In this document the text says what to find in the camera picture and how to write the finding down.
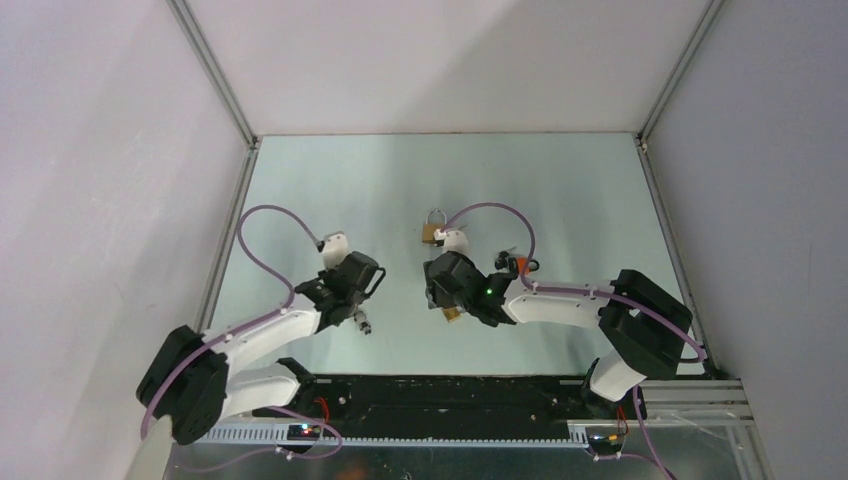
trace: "lavender cable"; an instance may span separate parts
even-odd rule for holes
[[[597,456],[598,460],[621,460],[622,458],[636,458],[638,460],[648,462],[651,465],[653,465],[653,466],[655,466],[659,469],[665,468],[663,466],[658,465],[657,462],[654,461],[653,459],[650,459],[650,458],[648,458],[644,455],[639,455],[638,453],[622,453],[621,456],[618,456],[618,455],[596,455],[594,451],[586,451],[586,450],[583,450],[583,451],[586,452],[586,454],[589,455],[592,458],[595,458],[595,456]],[[665,469],[665,471],[668,473],[667,477],[670,477],[671,480],[677,480],[677,477],[674,476],[673,473],[671,473],[671,470]]]
[[[219,463],[218,465],[214,465],[212,467],[196,468],[196,467],[187,467],[185,465],[180,465],[180,466],[178,466],[178,468],[180,468],[181,470],[188,472],[188,473],[203,474],[203,473],[215,472],[217,470],[222,470],[222,469],[227,468],[230,465],[234,465],[234,464],[236,464],[236,463],[238,463],[238,462],[240,462],[240,461],[242,461],[246,458],[250,458],[254,455],[259,455],[259,454],[262,454],[262,453],[277,453],[277,454],[285,453],[287,459],[300,458],[302,460],[320,460],[322,458],[327,458],[329,456],[335,455],[336,453],[339,452],[339,450],[342,449],[342,446],[344,445],[344,440],[342,440],[341,434],[338,432],[338,430],[331,427],[327,423],[325,423],[321,420],[315,419],[315,418],[305,417],[305,416],[303,416],[303,415],[301,415],[297,412],[293,412],[293,411],[291,411],[287,408],[283,408],[283,407],[267,407],[267,408],[269,410],[273,410],[275,412],[282,413],[283,415],[288,415],[289,417],[296,418],[296,419],[298,419],[302,422],[306,422],[306,423],[309,423],[311,425],[317,425],[317,426],[321,427],[323,430],[332,433],[333,436],[336,437],[336,439],[338,440],[338,442],[336,442],[336,446],[332,450],[330,450],[329,452],[321,453],[321,454],[318,454],[318,455],[307,455],[307,454],[304,454],[304,453],[295,453],[295,452],[292,452],[292,451],[289,451],[289,450],[286,450],[282,447],[277,447],[277,446],[262,447],[262,448],[257,448],[255,450],[251,450],[251,451],[246,452],[242,455],[239,455],[236,458],[232,458],[230,460],[227,460],[224,463]]]
[[[667,478],[668,480],[675,480],[674,475],[672,475],[671,472],[669,472],[668,469],[665,468],[665,465],[663,465],[662,460],[660,460],[660,455],[657,453],[657,449],[654,447],[654,442],[651,441],[651,436],[648,435],[648,429],[645,427],[645,419],[642,418],[642,410],[639,408],[639,390],[641,390],[641,388],[639,387],[639,385],[636,385],[635,387],[633,387],[632,392],[633,407],[636,410],[636,420],[639,422],[639,428],[642,430],[642,436],[645,437],[645,443],[648,444],[648,449],[651,451],[651,455],[654,457],[654,462],[658,467],[660,467],[660,470],[662,470],[663,474],[665,475],[665,478]]]
[[[250,217],[251,215],[253,215],[254,213],[256,213],[260,210],[275,210],[275,211],[278,211],[278,212],[281,212],[281,213],[285,213],[289,217],[293,218],[303,228],[303,230],[306,232],[306,234],[309,236],[309,238],[312,240],[313,243],[318,243],[318,239],[315,238],[315,235],[312,233],[312,230],[309,229],[309,227],[306,225],[306,223],[303,220],[301,220],[300,217],[298,217],[294,212],[292,212],[291,210],[288,210],[286,208],[283,208],[283,207],[278,207],[276,205],[257,205],[255,207],[249,209],[248,211],[246,211],[241,216],[241,218],[238,221],[238,224],[236,225],[236,237],[238,238],[239,245],[241,246],[242,250],[244,250],[244,253],[247,255],[247,257],[250,258],[257,265],[259,265],[260,268],[262,268],[266,272],[270,273],[274,278],[283,282],[283,284],[286,285],[286,287],[288,287],[288,289],[289,289],[288,298],[283,303],[283,305],[280,307],[280,309],[288,308],[291,305],[292,301],[294,301],[294,287],[292,287],[291,282],[289,282],[288,279],[286,277],[284,277],[283,275],[281,275],[279,272],[277,272],[276,270],[274,270],[273,268],[271,268],[270,266],[268,266],[267,264],[265,264],[264,262],[259,260],[256,257],[256,255],[254,255],[253,252],[250,251],[250,249],[247,247],[247,244],[244,241],[244,235],[242,233],[242,229],[244,227],[244,222],[247,220],[248,217]],[[150,400],[150,403],[147,405],[147,410],[145,410],[144,417],[141,420],[141,439],[144,440],[145,438],[147,438],[147,432],[150,429],[150,420],[153,418],[153,412],[156,410],[156,407],[159,405],[159,402],[162,400],[162,397],[165,395],[165,392],[168,391],[168,388],[174,383],[176,378],[191,364],[191,362],[197,360],[198,357],[203,355],[205,352],[209,351],[209,349],[211,349],[215,345],[218,345],[219,343],[223,342],[227,338],[228,335],[236,336],[236,335],[238,335],[238,334],[240,334],[240,333],[242,333],[246,330],[250,330],[251,328],[256,327],[257,325],[260,325],[264,322],[267,322],[268,320],[270,320],[271,318],[276,316],[277,313],[279,313],[280,309],[272,310],[272,311],[270,311],[270,312],[268,312],[268,313],[266,313],[266,314],[264,314],[264,315],[262,315],[258,318],[255,318],[255,319],[253,319],[253,320],[251,320],[251,321],[249,321],[249,322],[247,322],[243,325],[239,325],[235,328],[232,328],[229,331],[226,331],[226,332],[218,335],[217,337],[213,338],[212,340],[204,343],[204,345],[202,347],[191,352],[191,354],[189,354],[189,356],[187,356],[182,362],[180,362],[177,365],[177,367],[174,368],[174,370],[172,370],[171,373],[165,378],[165,381],[162,382],[162,385],[159,387],[158,390],[156,390],[156,394],[153,395],[153,398]]]
[[[450,227],[461,216],[465,215],[466,213],[468,213],[472,210],[476,210],[476,209],[482,208],[482,207],[496,207],[496,208],[506,210],[506,211],[512,213],[513,215],[515,215],[516,217],[518,217],[518,219],[521,220],[522,223],[524,223],[524,226],[527,227],[527,232],[530,233],[530,253],[527,255],[527,261],[524,263],[524,268],[521,270],[521,272],[519,274],[519,278],[521,279],[521,283],[523,283],[525,287],[527,287],[529,289],[533,289],[534,288],[533,284],[527,279],[527,269],[530,266],[530,261],[533,259],[533,255],[536,253],[536,232],[533,230],[533,226],[530,225],[530,221],[527,220],[527,217],[525,217],[521,212],[519,212],[518,210],[516,210],[513,207],[510,207],[509,205],[505,205],[503,203],[498,203],[498,202],[475,203],[474,205],[463,208],[456,215],[451,217],[450,220],[447,221],[447,223],[445,224],[445,226],[443,228]],[[587,288],[552,287],[552,286],[542,286],[542,285],[537,285],[535,287],[535,290],[537,292],[563,293],[563,294],[566,294],[566,295],[581,295],[581,296],[591,295],[593,293],[592,291],[590,291]],[[677,328],[677,326],[675,326],[673,323],[671,323],[670,321],[665,319],[662,315],[655,312],[654,310],[646,307],[645,305],[642,305],[639,302],[636,302],[634,300],[631,300],[631,299],[624,297],[624,296],[621,296],[621,295],[616,295],[614,293],[596,290],[596,291],[594,291],[594,294],[599,296],[599,297],[604,297],[604,298],[608,298],[610,300],[614,300],[614,301],[619,302],[619,303],[623,303],[623,304],[625,304],[625,305],[627,305],[631,308],[635,308],[635,309],[639,310],[640,312],[645,313],[646,315],[648,315],[649,317],[651,317],[652,319],[656,320],[661,325],[666,327],[667,329],[671,330],[672,333],[674,333],[675,335],[680,337],[680,339],[682,339],[684,342],[689,344],[689,346],[691,346],[695,350],[695,353],[698,355],[698,361],[699,362],[703,362],[707,359],[707,352],[704,350],[703,347],[701,347],[701,345],[698,344],[698,342],[696,342],[686,332]]]

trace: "brass padlock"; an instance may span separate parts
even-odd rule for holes
[[[438,221],[432,221],[434,215],[439,215],[442,217],[441,223]],[[435,245],[436,238],[434,237],[436,230],[445,226],[448,223],[448,216],[445,212],[437,209],[430,210],[430,213],[427,214],[427,219],[424,220],[424,226],[421,227],[421,243],[426,243],[428,245]]]
[[[456,308],[456,307],[451,307],[451,308],[443,308],[443,309],[442,309],[442,315],[444,315],[444,316],[445,316],[445,320],[447,320],[447,321],[448,321],[448,323],[453,323],[453,322],[454,322],[454,321],[456,321],[456,319],[457,319],[457,318],[459,318],[459,317],[460,317],[460,315],[462,315],[462,314],[461,314],[461,313],[459,313],[459,309],[458,309],[458,308]]]

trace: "white enclosure wall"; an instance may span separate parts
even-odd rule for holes
[[[641,128],[708,0],[192,1],[258,134]]]
[[[844,478],[848,5],[729,2],[649,141],[779,479]]]
[[[166,2],[0,18],[0,478],[123,478],[245,148]]]

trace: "metal corner frame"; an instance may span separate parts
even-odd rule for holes
[[[247,150],[247,155],[243,160],[241,172],[239,173],[236,189],[233,193],[233,199],[230,201],[230,207],[227,209],[227,216],[224,223],[221,238],[218,240],[218,248],[215,253],[215,258],[212,263],[212,269],[209,272],[209,277],[206,280],[206,288],[204,289],[203,300],[201,301],[200,310],[197,314],[197,319],[194,322],[194,330],[201,332],[212,324],[212,317],[215,314],[215,306],[218,304],[218,296],[221,294],[221,286],[224,283],[224,273],[226,273],[227,265],[229,264],[230,255],[233,251],[233,242],[236,237],[236,228],[244,208],[244,201],[247,198],[247,191],[250,187],[250,181],[253,178],[253,170],[256,168],[256,159],[259,156],[259,147],[261,140],[257,141]]]
[[[684,261],[678,246],[678,237],[672,227],[668,210],[665,207],[665,202],[663,202],[662,190],[657,174],[651,166],[651,160],[648,157],[645,144],[637,134],[633,135],[633,141],[639,155],[639,161],[642,164],[642,172],[645,175],[645,181],[648,183],[648,190],[651,193],[651,201],[653,202],[654,210],[657,213],[657,220],[660,223],[660,229],[662,230],[663,239],[665,240],[666,250],[668,250],[668,254],[671,257],[671,267],[674,270],[674,276],[677,279],[677,284],[680,286],[683,303],[692,312],[692,331],[695,334],[695,340],[704,345],[712,366],[719,368],[719,361],[715,357],[713,350],[710,348],[709,340],[704,330],[701,316],[698,312],[698,307],[695,304],[695,296],[692,293],[692,287],[689,283],[689,278],[686,275]]]
[[[227,109],[227,113],[235,124],[242,141],[244,141],[244,144],[248,148],[253,147],[254,143],[256,143],[256,133],[250,127],[250,123],[247,121],[247,117],[236,99],[235,92],[233,92],[233,88],[227,81],[227,77],[224,75],[224,71],[221,69],[218,60],[215,59],[212,47],[209,46],[206,36],[203,35],[203,30],[201,30],[200,25],[197,23],[197,18],[194,16],[194,12],[187,0],[168,0],[168,5],[171,7],[177,23],[183,29],[183,33],[185,33],[191,49],[197,55],[200,66],[203,67],[203,71],[209,77],[209,81],[224,104],[224,108]]]
[[[742,480],[774,480],[755,425],[726,427],[727,440]]]
[[[707,34],[713,28],[713,25],[715,25],[719,13],[721,13],[722,8],[727,3],[727,0],[710,0],[706,8],[704,8],[701,18],[698,19],[698,23],[695,25],[695,30],[692,32],[692,35],[689,36],[689,40],[686,42],[683,52],[681,52],[680,57],[671,69],[671,73],[668,75],[662,90],[660,90],[657,100],[651,107],[651,111],[648,113],[645,123],[642,125],[642,128],[639,129],[639,137],[642,140],[647,140],[653,133],[666,105],[674,95],[678,85],[680,85],[680,80],[689,69],[689,66],[692,64],[692,60],[698,53],[698,49],[701,47],[704,38],[706,38]]]

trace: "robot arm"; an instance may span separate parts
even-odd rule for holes
[[[460,308],[497,327],[551,322],[600,329],[613,349],[595,361],[584,383],[583,400],[599,417],[615,411],[624,395],[645,378],[671,379],[677,373],[683,341],[642,312],[610,297],[625,296],[688,330],[691,313],[647,277],[622,270],[619,278],[589,284],[549,284],[536,291],[518,272],[483,275],[468,258],[468,241],[458,230],[437,232],[442,254],[424,264],[427,295],[440,308]],[[582,295],[560,292],[584,292]]]
[[[221,334],[226,335],[223,342],[201,354],[176,377],[153,412],[156,418],[171,417],[177,443],[194,442],[222,418],[268,405],[288,404],[300,387],[302,367],[297,368],[296,362],[280,361],[247,370],[275,349],[338,326],[351,317],[357,318],[361,331],[370,332],[360,305],[385,278],[385,269],[367,255],[350,251],[342,232],[326,236],[318,250],[325,269],[295,288],[294,301],[287,308],[268,314],[264,321],[237,335],[226,332],[238,325],[205,334],[182,326],[165,339],[136,391],[145,406],[189,354]]]

